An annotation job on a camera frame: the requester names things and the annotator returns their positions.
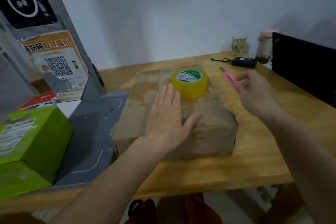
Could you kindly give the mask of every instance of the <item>wooden table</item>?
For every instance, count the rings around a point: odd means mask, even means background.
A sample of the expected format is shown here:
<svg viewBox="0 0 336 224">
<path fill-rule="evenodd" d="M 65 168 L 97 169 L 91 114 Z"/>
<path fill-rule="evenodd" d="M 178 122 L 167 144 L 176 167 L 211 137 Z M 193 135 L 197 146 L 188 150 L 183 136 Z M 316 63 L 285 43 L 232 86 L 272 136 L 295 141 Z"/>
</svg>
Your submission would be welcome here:
<svg viewBox="0 0 336 224">
<path fill-rule="evenodd" d="M 292 177 L 272 134 L 258 118 L 241 105 L 238 95 L 218 69 L 223 66 L 233 75 L 245 71 L 210 58 L 233 58 L 217 53 L 148 64 L 101 70 L 107 90 L 130 88 L 140 71 L 202 64 L 219 92 L 224 105 L 237 116 L 239 129 L 233 154 L 190 161 L 162 162 L 142 184 L 134 198 L 165 197 L 178 194 L 227 190 L 292 182 Z M 336 154 L 336 109 L 311 96 L 261 64 L 255 68 L 273 86 L 284 109 Z M 0 212 L 57 209 L 69 203 L 82 188 L 57 192 L 34 192 L 0 201 Z"/>
</svg>

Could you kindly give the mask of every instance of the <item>black laptop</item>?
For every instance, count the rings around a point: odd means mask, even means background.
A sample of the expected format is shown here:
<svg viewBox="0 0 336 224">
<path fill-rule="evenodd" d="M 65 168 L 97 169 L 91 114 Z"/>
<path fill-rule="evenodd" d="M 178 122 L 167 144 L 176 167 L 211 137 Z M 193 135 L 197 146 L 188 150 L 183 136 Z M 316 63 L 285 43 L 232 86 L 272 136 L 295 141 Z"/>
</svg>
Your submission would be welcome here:
<svg viewBox="0 0 336 224">
<path fill-rule="evenodd" d="M 272 69 L 336 108 L 336 50 L 274 32 Z"/>
</svg>

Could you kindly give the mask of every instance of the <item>left hand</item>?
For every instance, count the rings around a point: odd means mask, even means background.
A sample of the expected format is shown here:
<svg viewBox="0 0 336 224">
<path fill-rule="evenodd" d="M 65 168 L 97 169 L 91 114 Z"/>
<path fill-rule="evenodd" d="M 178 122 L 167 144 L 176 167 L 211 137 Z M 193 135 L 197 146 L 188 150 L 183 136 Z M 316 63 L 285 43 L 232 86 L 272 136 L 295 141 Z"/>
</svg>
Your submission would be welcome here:
<svg viewBox="0 0 336 224">
<path fill-rule="evenodd" d="M 197 118 L 198 114 L 194 114 L 182 125 L 180 93 L 176 91 L 173 97 L 173 85 L 164 85 L 149 112 L 143 137 L 166 155 L 187 138 Z"/>
</svg>

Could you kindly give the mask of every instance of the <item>forearm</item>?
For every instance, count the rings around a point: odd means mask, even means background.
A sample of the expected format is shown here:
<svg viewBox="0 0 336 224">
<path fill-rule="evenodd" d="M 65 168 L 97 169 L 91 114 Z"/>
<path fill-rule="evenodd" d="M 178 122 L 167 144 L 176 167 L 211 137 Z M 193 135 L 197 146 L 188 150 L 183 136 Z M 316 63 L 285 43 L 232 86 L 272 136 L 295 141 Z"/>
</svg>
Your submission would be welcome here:
<svg viewBox="0 0 336 224">
<path fill-rule="evenodd" d="M 316 223 L 335 223 L 334 156 L 280 108 L 261 120 L 274 135 L 313 220 Z"/>
<path fill-rule="evenodd" d="M 133 195 L 163 156 L 138 138 L 51 223 L 119 223 Z"/>
</svg>

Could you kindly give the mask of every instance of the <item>glass cup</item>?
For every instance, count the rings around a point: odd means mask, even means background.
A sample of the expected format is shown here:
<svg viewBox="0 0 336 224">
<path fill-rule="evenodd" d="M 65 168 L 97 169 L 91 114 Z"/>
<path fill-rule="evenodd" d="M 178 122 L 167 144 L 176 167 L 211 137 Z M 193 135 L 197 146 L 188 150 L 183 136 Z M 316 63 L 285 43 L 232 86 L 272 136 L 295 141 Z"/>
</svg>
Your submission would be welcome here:
<svg viewBox="0 0 336 224">
<path fill-rule="evenodd" d="M 247 36 L 233 36 L 231 50 L 233 56 L 238 56 L 244 52 Z"/>
</svg>

